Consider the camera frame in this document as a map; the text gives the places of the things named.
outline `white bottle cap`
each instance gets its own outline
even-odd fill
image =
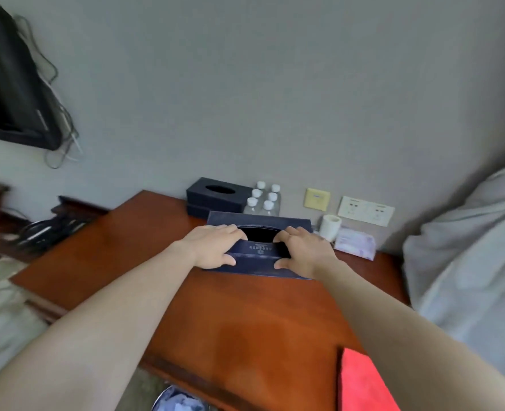
[[[273,209],[273,202],[271,200],[266,200],[264,202],[264,209],[265,210],[271,210],[271,209]]]

